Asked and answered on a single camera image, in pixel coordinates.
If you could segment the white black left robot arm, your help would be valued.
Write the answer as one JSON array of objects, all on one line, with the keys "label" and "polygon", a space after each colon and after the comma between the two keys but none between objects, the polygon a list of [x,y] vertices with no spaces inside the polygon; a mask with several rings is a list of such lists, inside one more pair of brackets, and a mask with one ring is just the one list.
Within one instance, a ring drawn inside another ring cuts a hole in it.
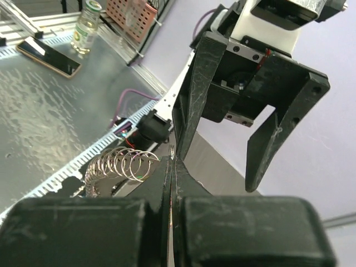
[{"label": "white black left robot arm", "polygon": [[245,189],[255,191],[298,123],[329,91],[328,77],[291,57],[306,24],[331,17],[329,1],[237,1],[220,6],[194,37],[192,55],[167,94],[137,125],[157,143],[175,129],[184,159],[201,118],[251,126],[273,113],[248,140]]}]

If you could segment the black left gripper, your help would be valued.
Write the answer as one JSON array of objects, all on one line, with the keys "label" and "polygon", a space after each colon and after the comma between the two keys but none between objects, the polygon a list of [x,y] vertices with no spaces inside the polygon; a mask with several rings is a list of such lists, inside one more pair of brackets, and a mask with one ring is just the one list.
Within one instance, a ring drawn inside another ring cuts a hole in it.
[{"label": "black left gripper", "polygon": [[254,192],[277,151],[329,89],[327,76],[309,72],[287,52],[251,37],[234,43],[203,35],[172,110],[176,157],[186,157],[201,116],[213,122],[236,116],[250,125],[272,106],[248,140],[245,190]]}]

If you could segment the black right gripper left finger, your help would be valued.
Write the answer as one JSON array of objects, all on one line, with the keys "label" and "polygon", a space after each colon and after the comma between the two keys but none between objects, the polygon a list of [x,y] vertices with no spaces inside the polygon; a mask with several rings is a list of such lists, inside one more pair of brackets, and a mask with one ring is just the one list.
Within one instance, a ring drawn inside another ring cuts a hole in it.
[{"label": "black right gripper left finger", "polygon": [[172,160],[125,197],[24,199],[1,226],[2,266],[166,266]]}]

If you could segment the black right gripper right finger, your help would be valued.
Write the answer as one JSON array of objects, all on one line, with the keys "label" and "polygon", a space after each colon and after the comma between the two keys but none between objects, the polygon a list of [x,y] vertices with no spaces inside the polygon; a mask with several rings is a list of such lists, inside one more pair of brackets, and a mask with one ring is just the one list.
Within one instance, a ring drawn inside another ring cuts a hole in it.
[{"label": "black right gripper right finger", "polygon": [[336,266],[312,204],[298,197],[214,196],[172,164],[176,266]]}]

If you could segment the yellow handled metal keyring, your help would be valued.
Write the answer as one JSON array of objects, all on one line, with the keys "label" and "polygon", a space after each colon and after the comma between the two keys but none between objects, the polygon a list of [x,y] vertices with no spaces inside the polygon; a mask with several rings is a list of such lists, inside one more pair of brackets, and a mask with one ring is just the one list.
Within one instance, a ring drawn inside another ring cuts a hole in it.
[{"label": "yellow handled metal keyring", "polygon": [[162,157],[154,152],[118,146],[90,156],[63,184],[70,197],[114,196],[126,183],[136,185],[152,176]]}]

